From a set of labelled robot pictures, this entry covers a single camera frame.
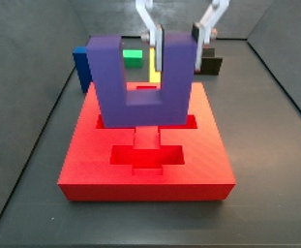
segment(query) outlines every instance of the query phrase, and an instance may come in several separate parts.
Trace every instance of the purple block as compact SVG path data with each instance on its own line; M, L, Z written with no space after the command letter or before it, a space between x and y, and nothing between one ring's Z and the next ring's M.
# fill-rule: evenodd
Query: purple block
M121 38L91 38L87 57L108 128L187 123L195 54L191 34L167 34L160 89L127 90Z

